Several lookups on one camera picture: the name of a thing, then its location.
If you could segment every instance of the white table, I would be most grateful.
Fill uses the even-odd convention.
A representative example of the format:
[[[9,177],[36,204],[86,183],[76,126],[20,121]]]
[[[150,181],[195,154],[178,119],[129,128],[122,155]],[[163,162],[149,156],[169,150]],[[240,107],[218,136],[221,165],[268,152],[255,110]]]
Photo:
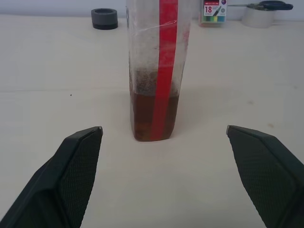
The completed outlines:
[[[129,124],[126,23],[0,16],[0,217],[78,130],[104,137],[84,228],[262,228],[226,136],[277,136],[304,162],[304,23],[193,23],[176,128],[139,143]]]

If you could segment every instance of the scissors handle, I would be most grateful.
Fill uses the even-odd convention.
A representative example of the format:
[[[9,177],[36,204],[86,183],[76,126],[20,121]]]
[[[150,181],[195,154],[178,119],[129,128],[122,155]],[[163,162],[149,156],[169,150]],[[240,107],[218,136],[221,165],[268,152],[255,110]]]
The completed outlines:
[[[268,10],[292,10],[294,8],[292,4],[286,4],[283,1],[262,1],[259,5]]]

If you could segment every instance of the red stripe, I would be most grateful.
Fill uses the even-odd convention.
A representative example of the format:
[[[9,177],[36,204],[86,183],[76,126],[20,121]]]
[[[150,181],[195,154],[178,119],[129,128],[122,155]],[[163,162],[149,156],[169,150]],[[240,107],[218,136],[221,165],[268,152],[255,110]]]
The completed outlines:
[[[178,0],[160,0],[160,56],[151,140],[162,139],[170,97],[176,40]]]

